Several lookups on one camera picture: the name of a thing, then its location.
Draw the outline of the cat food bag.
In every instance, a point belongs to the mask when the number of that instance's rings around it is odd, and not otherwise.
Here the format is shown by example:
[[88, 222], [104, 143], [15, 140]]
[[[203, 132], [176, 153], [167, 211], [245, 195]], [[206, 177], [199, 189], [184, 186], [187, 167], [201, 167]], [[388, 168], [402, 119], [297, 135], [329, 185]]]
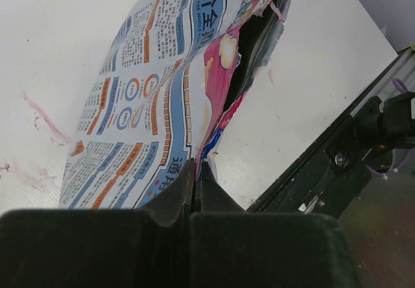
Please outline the cat food bag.
[[138, 0], [87, 98], [58, 205], [139, 208], [204, 161], [291, 0]]

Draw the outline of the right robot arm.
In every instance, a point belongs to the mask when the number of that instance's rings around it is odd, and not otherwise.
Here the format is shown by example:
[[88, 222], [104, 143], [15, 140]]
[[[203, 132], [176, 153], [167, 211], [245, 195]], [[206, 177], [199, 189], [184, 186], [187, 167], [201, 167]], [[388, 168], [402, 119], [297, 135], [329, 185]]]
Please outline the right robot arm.
[[363, 147], [414, 148], [414, 92], [408, 91], [380, 103], [355, 120], [353, 132]]

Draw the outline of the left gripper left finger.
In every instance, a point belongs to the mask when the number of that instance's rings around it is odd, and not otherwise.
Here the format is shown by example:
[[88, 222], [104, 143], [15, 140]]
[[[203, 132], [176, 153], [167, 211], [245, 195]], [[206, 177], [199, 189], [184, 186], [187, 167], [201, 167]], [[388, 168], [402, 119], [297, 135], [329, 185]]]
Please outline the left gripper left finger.
[[134, 210], [14, 210], [1, 217], [2, 287], [188, 287], [195, 163]]

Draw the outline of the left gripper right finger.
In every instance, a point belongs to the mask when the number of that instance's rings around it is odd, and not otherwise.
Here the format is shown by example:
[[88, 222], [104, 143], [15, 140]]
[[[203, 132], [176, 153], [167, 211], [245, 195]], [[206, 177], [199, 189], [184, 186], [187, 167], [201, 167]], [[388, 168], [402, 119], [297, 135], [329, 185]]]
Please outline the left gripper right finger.
[[358, 287], [357, 265], [332, 217], [249, 213], [221, 188], [208, 163], [190, 218], [191, 287]]

